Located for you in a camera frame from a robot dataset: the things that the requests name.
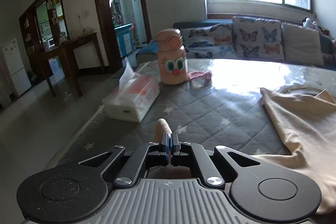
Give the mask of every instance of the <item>tiled floor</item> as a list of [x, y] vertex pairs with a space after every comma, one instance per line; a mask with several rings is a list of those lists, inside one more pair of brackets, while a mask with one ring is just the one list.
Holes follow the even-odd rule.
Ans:
[[118, 85], [111, 75], [79, 78], [78, 97], [62, 71], [51, 77], [56, 97], [46, 81], [33, 87], [0, 114], [0, 222], [23, 221], [16, 190], [28, 176], [44, 169], [53, 155]]

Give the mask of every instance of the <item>cartoon eyes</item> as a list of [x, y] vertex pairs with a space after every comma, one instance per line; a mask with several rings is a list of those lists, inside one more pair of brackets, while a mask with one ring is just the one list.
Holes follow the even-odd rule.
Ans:
[[166, 61], [166, 70], [169, 73], [172, 73], [173, 70], [175, 69], [175, 63], [172, 60], [167, 60]]
[[177, 58], [175, 61], [168, 59], [166, 61], [167, 72], [172, 73], [176, 69], [179, 71], [184, 69], [184, 60], [182, 58]]
[[184, 62], [183, 62], [183, 59], [181, 59], [181, 58], [177, 58], [177, 59], [175, 60], [175, 62], [176, 62], [176, 66], [177, 66], [177, 69], [178, 69], [178, 70], [183, 70], [183, 69], [184, 69]]

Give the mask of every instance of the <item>beige cloth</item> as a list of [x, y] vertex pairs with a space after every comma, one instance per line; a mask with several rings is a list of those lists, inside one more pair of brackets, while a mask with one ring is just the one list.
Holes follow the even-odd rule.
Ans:
[[260, 90], [266, 110], [291, 156], [258, 155], [314, 180], [322, 192], [316, 213], [336, 209], [336, 103], [326, 92], [317, 96]]

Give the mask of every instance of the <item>refrigerator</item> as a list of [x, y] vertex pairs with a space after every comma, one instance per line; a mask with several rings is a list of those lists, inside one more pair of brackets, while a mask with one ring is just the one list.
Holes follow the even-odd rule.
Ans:
[[17, 47], [16, 39], [1, 47], [4, 61], [10, 74], [11, 86], [16, 97], [20, 97], [31, 88], [22, 58]]

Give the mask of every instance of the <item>butterfly pattern cushion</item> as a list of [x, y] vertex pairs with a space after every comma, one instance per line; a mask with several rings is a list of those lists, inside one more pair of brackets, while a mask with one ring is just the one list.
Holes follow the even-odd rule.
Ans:
[[184, 42], [210, 41], [215, 42], [216, 46], [232, 43], [232, 25], [215, 24], [213, 26], [182, 29]]
[[244, 59], [284, 60], [279, 20], [233, 17], [237, 56]]
[[281, 22], [279, 20], [233, 17], [232, 21], [237, 44], [281, 41]]
[[187, 58], [237, 59], [231, 24], [182, 29], [181, 33]]

